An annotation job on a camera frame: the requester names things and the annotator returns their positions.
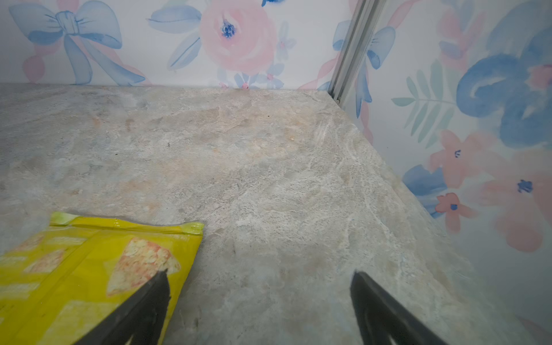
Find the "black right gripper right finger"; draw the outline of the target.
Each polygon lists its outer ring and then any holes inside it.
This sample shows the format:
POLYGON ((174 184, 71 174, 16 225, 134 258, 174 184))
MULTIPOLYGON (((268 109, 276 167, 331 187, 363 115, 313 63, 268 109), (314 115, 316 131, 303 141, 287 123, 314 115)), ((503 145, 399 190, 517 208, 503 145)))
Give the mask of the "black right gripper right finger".
POLYGON ((367 273, 354 273, 350 295, 364 344, 446 343, 367 273))

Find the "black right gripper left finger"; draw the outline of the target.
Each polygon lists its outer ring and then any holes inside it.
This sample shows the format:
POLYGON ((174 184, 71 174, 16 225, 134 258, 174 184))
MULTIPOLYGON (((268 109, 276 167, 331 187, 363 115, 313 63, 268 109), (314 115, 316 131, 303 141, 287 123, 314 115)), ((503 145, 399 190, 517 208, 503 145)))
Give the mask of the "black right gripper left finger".
POLYGON ((157 344, 170 299, 167 272, 159 271, 76 343, 157 344))

